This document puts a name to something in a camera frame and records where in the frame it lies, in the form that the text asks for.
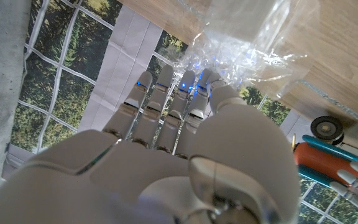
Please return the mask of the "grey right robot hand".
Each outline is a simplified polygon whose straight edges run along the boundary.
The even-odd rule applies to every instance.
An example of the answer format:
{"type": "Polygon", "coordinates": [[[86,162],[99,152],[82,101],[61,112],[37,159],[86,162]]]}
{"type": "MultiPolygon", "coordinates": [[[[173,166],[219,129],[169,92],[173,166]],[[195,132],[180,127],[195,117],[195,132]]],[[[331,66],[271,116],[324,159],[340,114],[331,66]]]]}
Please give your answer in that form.
{"type": "Polygon", "coordinates": [[[298,168],[280,128],[204,70],[195,109],[154,142],[165,67],[145,72],[102,130],[89,129],[24,162],[0,187],[0,223],[296,223],[298,168]]]}

